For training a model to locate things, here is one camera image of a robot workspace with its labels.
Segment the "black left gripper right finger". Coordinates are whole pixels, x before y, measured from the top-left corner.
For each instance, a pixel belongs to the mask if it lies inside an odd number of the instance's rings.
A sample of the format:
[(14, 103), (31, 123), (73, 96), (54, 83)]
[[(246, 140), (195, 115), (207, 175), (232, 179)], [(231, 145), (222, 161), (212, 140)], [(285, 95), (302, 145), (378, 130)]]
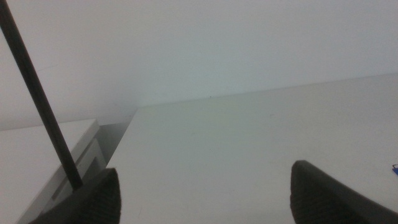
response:
[(296, 161), (290, 177), (295, 223), (397, 224), (397, 212), (357, 193), (307, 161)]

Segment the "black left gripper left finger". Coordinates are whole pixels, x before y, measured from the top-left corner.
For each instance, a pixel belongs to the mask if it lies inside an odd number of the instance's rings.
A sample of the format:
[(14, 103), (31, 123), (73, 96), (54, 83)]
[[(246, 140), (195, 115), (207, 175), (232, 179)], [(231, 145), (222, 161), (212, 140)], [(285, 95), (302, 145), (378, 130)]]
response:
[(31, 224), (118, 224), (121, 191), (115, 168), (104, 169)]

